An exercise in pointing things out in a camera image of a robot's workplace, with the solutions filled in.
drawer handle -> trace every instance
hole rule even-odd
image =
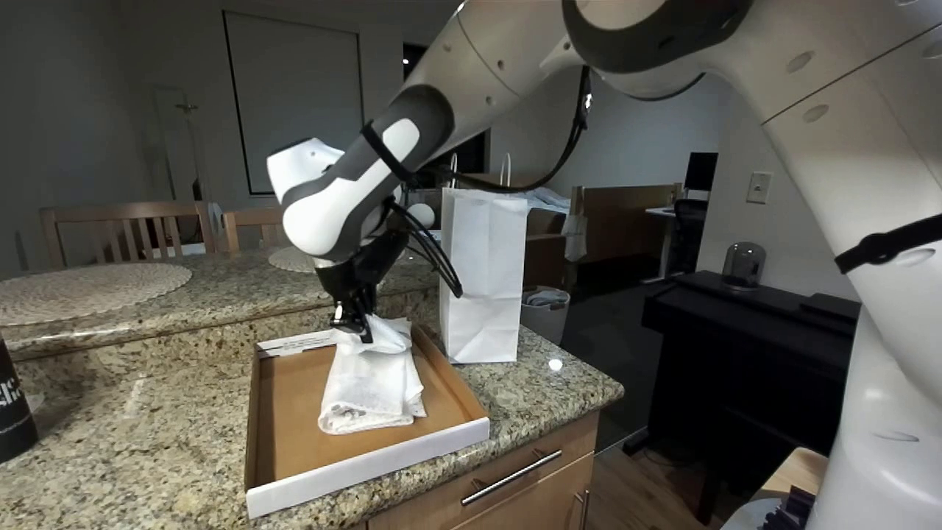
[[[502,487],[510,487],[510,482],[533,475],[533,470],[541,467],[541,466],[550,466],[550,463],[558,459],[558,456],[561,456],[561,451],[554,451],[554,454],[545,454],[545,456],[526,463],[523,467],[517,467],[517,470],[513,470],[513,475],[502,475],[501,481],[495,481],[495,482],[476,490],[473,494],[463,498],[463,507],[470,507],[470,503],[489,498],[491,492],[498,492],[498,490],[502,490]]]

wooden cabinet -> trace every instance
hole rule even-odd
[[[597,413],[369,520],[369,530],[583,528]]]

cardboard box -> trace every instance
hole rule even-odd
[[[326,435],[318,431],[321,395],[333,347],[295,356],[258,351],[254,364],[248,431],[248,516],[258,517],[410,467],[416,463],[485,441],[485,410],[449,367],[430,332],[411,331],[416,367],[426,419],[410,428]]]

cabinet drawer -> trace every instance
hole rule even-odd
[[[592,459],[595,454],[597,413],[576,419],[545,439],[516,447],[495,463],[473,467],[433,492],[423,492],[388,512],[371,517],[371,530],[399,530],[399,528],[457,528],[470,520],[502,501],[517,498],[523,490],[541,487],[550,475]]]

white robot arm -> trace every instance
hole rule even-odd
[[[726,79],[797,179],[865,316],[813,528],[942,520],[942,2],[467,0],[345,155],[289,179],[291,242],[358,300],[364,216],[561,68],[628,93]]]

